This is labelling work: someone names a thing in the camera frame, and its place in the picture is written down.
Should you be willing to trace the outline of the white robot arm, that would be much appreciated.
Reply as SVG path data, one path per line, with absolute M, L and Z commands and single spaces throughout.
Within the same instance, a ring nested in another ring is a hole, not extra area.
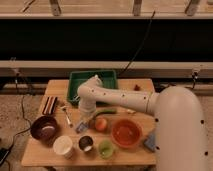
M 77 94 L 79 110 L 85 114 L 105 102 L 153 116 L 156 171 L 210 171 L 202 105 L 189 89 L 171 86 L 159 93 L 107 89 L 93 76 Z

